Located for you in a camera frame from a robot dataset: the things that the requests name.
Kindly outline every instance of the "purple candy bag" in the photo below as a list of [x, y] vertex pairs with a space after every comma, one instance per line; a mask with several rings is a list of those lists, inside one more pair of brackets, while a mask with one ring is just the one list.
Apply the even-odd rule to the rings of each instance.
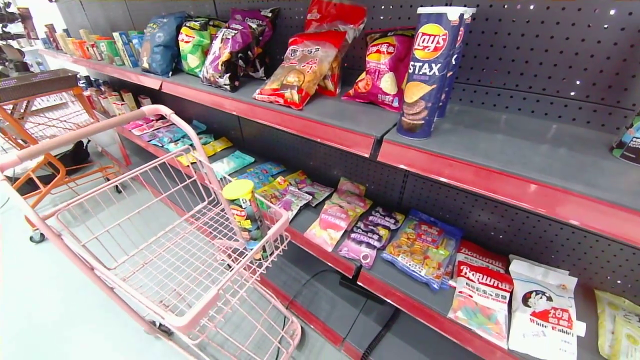
[[211, 43], [200, 73], [203, 84], [235, 92], [240, 75], [256, 53], [258, 27], [245, 21], [229, 20]]
[[269, 39], [273, 35], [273, 30], [279, 13], [280, 8], [262, 10], [231, 9], [230, 18], [232, 20], [244, 21], [257, 25], [259, 43], [256, 53], [254, 54], [255, 56], [247, 65], [244, 72], [256, 79], [266, 80], [267, 77], [271, 75], [271, 72], [266, 69], [269, 61], [264, 49], [267, 42], [269, 42]]

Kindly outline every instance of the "red snack bag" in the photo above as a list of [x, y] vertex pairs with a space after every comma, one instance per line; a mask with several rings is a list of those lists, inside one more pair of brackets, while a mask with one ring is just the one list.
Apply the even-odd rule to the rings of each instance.
[[329, 71], [346, 33], [301, 33], [289, 39], [284, 60], [253, 98], [300, 110]]
[[509, 295], [507, 274], [464, 261], [456, 265], [456, 294], [447, 315], [483, 338], [507, 348]]
[[[503, 274], [507, 272], [507, 267], [509, 266], [509, 259], [506, 256], [490, 252], [489, 250], [486, 250], [467, 240], [462, 240], [460, 242], [458, 254], [456, 255], [456, 265], [454, 266], [455, 268], [458, 267], [459, 262], [490, 268]], [[449, 284], [451, 286], [455, 286], [456, 280], [453, 279], [449, 282]]]
[[349, 0], [311, 0], [305, 20], [305, 32], [340, 30], [346, 37], [331, 62], [329, 72], [319, 84], [318, 92], [337, 96], [340, 93], [342, 57], [357, 38], [367, 20], [367, 8]]
[[400, 111], [414, 35], [414, 29], [370, 32], [367, 35], [366, 70], [342, 98], [372, 102], [391, 111]]

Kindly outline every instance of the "gummy candy bag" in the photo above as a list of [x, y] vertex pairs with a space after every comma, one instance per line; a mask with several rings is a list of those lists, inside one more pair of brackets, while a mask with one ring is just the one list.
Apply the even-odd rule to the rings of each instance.
[[478, 335], [507, 348], [509, 294], [507, 274], [464, 261], [456, 262], [456, 294], [447, 315]]

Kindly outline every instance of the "blue chip bag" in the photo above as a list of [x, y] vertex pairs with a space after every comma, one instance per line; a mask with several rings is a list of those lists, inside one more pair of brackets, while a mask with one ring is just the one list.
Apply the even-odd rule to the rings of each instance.
[[186, 12], [159, 15], [151, 19], [145, 29], [145, 39], [140, 49], [140, 67], [168, 78], [180, 60], [178, 34], [187, 19]]
[[211, 166], [216, 172], [216, 176], [218, 177], [218, 179], [220, 179], [223, 176], [227, 176], [234, 171], [240, 170], [241, 168], [249, 165], [250, 163], [253, 163], [254, 161], [255, 159], [251, 156], [240, 151], [236, 151], [226, 158], [214, 162], [213, 164], [211, 164]]

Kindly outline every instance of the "shopping cart wheel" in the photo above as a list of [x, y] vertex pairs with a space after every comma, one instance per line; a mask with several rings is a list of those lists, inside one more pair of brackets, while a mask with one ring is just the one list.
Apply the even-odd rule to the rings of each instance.
[[31, 241], [34, 244], [39, 244], [45, 241], [46, 239], [47, 237], [44, 236], [44, 234], [41, 233], [40, 230], [35, 231], [33, 234], [31, 234], [31, 236], [29, 236], [29, 241]]
[[[109, 178], [105, 177], [104, 178], [104, 182], [108, 183], [109, 182]], [[120, 187], [120, 185], [114, 186], [113, 189], [116, 191], [116, 193], [122, 193], [122, 188]]]

